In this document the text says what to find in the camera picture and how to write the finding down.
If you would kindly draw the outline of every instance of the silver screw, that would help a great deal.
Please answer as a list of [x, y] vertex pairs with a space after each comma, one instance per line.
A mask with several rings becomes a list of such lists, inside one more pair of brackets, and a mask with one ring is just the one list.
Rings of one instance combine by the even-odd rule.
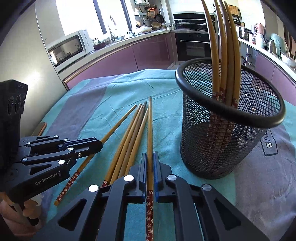
[[89, 191], [90, 192], [96, 192], [99, 189], [97, 185], [90, 185], [89, 186]]
[[211, 187], [211, 185], [209, 185], [209, 184], [204, 184], [204, 185], [202, 186], [202, 188], [203, 188], [203, 190], [205, 190], [205, 191], [207, 191], [207, 192], [209, 192], [209, 191], [212, 190], [212, 187]]
[[177, 177], [175, 175], [171, 174], [171, 175], [168, 175], [167, 179], [170, 181], [174, 181], [177, 179]]
[[124, 177], [124, 180], [125, 180], [126, 182], [130, 182], [130, 181], [132, 181], [133, 179], [134, 179], [133, 175], [126, 175], [126, 176]]

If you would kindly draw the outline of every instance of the countertop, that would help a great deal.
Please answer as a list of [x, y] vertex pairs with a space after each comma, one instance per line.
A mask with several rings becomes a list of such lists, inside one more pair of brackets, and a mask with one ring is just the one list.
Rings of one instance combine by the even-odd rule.
[[[59, 72], [59, 76], [61, 78], [61, 80], [64, 80], [66, 77], [70, 76], [72, 73], [74, 73], [76, 70], [80, 69], [81, 67], [83, 67], [84, 65], [86, 65], [87, 63], [98, 59], [99, 57], [112, 52], [115, 49], [118, 49], [124, 45], [128, 45], [128, 44], [132, 44], [133, 42], [145, 39], [145, 38], [149, 38], [152, 36], [156, 36], [156, 35], [160, 35], [160, 34], [167, 34], [170, 32], [194, 32], [197, 33], [199, 31], [189, 31], [189, 30], [158, 30], [158, 31], [154, 31], [148, 34], [141, 34], [141, 35], [137, 35], [128, 39], [124, 39], [121, 41], [118, 41], [116, 43], [110, 44], [106, 47], [104, 47], [103, 49], [99, 49], [97, 51], [94, 51], [88, 55], [86, 55], [85, 57], [81, 58], [79, 61], [73, 63], [72, 65], [70, 65], [69, 67], [67, 67], [66, 69], [64, 69], [63, 71]], [[294, 70], [292, 68], [290, 68], [288, 65], [286, 65], [284, 62], [282, 62], [279, 58], [277, 58], [275, 55], [267, 52], [266, 50], [260, 48], [259, 46], [252, 44], [244, 39], [239, 38], [239, 41], [249, 45], [250, 47], [256, 49], [257, 51], [259, 51], [261, 54], [263, 54], [264, 56], [266, 56], [267, 58], [269, 58], [271, 61], [273, 61], [275, 63], [275, 65], [277, 65], [278, 67], [280, 67], [283, 71], [285, 71], [285, 73], [290, 76], [294, 81], [296, 81], [296, 73], [294, 72]]]
[[279, 59], [278, 57], [276, 57], [274, 54], [269, 53], [268, 51], [266, 51], [265, 49], [260, 48], [259, 46], [250, 43], [247, 40], [241, 39], [239, 38], [239, 41], [249, 45], [250, 47], [252, 47], [253, 49], [259, 51], [261, 54], [263, 54], [265, 57], [269, 58], [271, 61], [273, 61], [277, 66], [279, 66], [283, 71], [286, 72], [286, 74], [288, 76], [290, 76], [294, 81], [296, 81], [296, 73], [294, 72], [294, 70], [289, 67], [288, 65], [286, 65], [281, 59]]

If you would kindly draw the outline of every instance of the triangular cutout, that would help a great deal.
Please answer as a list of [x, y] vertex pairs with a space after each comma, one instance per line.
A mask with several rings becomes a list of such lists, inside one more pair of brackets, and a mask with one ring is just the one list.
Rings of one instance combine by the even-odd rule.
[[69, 213], [58, 221], [59, 226], [69, 231], [74, 231], [85, 204], [86, 199], [81, 199]]
[[231, 230], [237, 226], [241, 225], [241, 221], [228, 209], [226, 208], [218, 199], [214, 200], [216, 208], [220, 214], [222, 222], [226, 230]]
[[43, 171], [46, 168], [49, 168], [51, 166], [52, 166], [51, 164], [48, 164], [48, 165], [43, 165], [43, 166], [39, 166], [39, 167], [32, 167], [31, 170], [30, 170], [30, 175], [34, 175], [34, 174], [36, 174], [38, 172], [41, 172], [41, 171]]

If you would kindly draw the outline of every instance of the oven handle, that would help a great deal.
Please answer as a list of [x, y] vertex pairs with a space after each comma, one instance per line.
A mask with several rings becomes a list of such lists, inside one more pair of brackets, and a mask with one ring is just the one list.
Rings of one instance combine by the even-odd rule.
[[210, 44], [210, 42], [203, 42], [203, 41], [192, 41], [192, 40], [181, 40], [180, 42], [194, 42], [194, 43], [204, 43], [204, 44]]

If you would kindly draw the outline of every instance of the oven door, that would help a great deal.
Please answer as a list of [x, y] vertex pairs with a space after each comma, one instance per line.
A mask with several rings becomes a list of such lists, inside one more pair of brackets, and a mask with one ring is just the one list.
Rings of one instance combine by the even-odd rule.
[[210, 58], [211, 47], [208, 34], [176, 33], [178, 61], [194, 58]]

